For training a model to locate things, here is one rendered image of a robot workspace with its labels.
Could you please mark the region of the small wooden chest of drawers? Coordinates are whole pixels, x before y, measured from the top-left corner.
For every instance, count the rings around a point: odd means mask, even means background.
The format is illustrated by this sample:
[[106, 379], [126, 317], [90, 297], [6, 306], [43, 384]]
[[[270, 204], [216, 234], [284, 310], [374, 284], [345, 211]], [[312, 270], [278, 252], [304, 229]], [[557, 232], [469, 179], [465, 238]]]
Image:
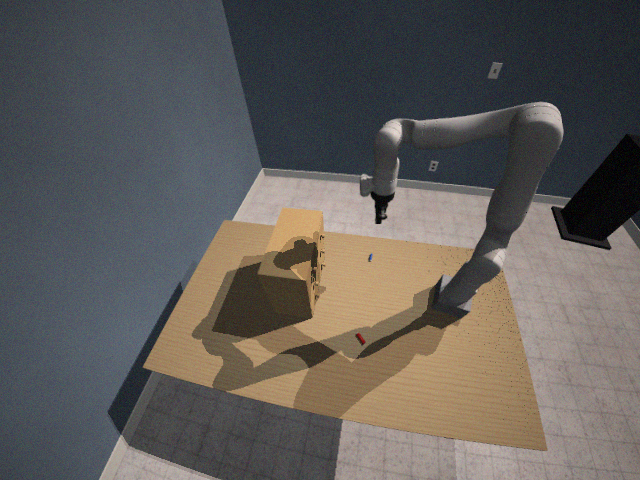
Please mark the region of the small wooden chest of drawers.
[[277, 313], [313, 318], [307, 276], [322, 214], [281, 210], [257, 273]]

